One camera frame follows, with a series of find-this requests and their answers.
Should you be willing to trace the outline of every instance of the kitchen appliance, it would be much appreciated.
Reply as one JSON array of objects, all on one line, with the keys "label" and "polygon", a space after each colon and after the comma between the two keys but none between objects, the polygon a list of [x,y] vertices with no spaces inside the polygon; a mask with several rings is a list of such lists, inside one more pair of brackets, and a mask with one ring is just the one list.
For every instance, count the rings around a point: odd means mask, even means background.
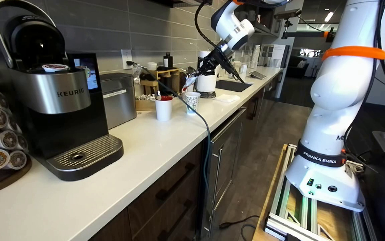
[{"label": "kitchen appliance", "polygon": [[130,74],[100,75],[104,113],[108,129],[136,118],[134,86]]},{"label": "kitchen appliance", "polygon": [[9,67],[0,90],[32,157],[64,181],[85,178],[117,161],[122,143],[108,135],[96,56],[68,56],[60,31],[38,7],[1,0],[0,11],[5,7],[33,13],[10,19],[0,32]]}]

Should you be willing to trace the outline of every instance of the power outlet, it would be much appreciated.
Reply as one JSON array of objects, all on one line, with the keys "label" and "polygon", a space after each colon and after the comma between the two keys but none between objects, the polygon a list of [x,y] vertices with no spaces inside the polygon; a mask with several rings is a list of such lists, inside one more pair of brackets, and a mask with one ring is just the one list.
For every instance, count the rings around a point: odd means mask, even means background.
[{"label": "power outlet", "polygon": [[132,66],[126,66],[126,62],[132,62],[130,50],[121,50],[121,60],[122,60],[122,70],[132,68]]}]

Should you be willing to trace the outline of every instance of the floor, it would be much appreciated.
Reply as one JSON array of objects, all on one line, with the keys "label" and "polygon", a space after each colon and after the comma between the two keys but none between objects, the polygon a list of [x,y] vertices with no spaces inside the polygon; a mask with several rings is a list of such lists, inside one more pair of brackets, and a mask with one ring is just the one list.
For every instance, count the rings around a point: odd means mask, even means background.
[{"label": "floor", "polygon": [[[236,181],[231,186],[229,209],[223,218],[225,222],[259,216],[280,149],[283,143],[298,142],[310,113],[308,107],[282,102],[271,102],[269,109],[269,115],[256,133],[256,139],[244,155]],[[256,221],[257,218],[249,218],[247,222],[219,230],[217,240],[241,241],[241,225],[255,225]],[[251,240],[252,232],[253,229],[248,226],[243,229],[245,240]]]}]

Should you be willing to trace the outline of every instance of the tile backsplash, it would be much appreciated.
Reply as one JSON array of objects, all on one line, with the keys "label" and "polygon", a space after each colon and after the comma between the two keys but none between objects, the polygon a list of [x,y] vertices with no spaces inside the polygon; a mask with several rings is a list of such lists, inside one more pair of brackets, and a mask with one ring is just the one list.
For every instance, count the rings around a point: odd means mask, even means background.
[{"label": "tile backsplash", "polygon": [[[102,72],[121,68],[120,50],[130,50],[132,59],[141,64],[161,63],[164,52],[171,52],[173,66],[195,67],[197,51],[211,48],[195,30],[196,5],[168,8],[151,0],[29,1],[53,19],[68,52],[96,52]],[[213,0],[199,15],[200,30],[213,42],[217,39],[209,17],[223,3]],[[0,24],[17,12],[1,8]]]}]

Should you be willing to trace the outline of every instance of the kitchen counter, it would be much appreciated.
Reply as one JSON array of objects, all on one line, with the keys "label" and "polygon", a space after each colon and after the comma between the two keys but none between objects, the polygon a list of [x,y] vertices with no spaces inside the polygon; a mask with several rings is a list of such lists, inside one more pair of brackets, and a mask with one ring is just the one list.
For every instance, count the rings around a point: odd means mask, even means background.
[{"label": "kitchen counter", "polygon": [[[243,92],[216,88],[216,96],[199,99],[197,111],[209,130],[215,130],[245,103],[279,68],[259,68],[261,80]],[[64,182],[34,162],[13,185],[0,190],[0,240],[88,240],[141,192],[161,177],[183,155],[205,138],[205,127],[197,117],[184,114],[180,100],[173,100],[169,122],[157,122],[155,113],[137,113],[136,119],[109,130],[122,141],[124,155],[96,174],[74,182]]]}]

